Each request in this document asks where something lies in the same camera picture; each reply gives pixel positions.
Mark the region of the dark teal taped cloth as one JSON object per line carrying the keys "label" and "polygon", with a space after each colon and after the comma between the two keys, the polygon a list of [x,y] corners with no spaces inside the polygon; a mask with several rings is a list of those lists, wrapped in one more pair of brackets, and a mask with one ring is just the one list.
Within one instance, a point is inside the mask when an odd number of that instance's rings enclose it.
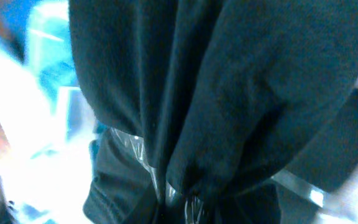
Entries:
{"label": "dark teal taped cloth", "polygon": [[280,223],[274,185],[358,77],[358,1],[69,2],[105,127],[93,223]]}

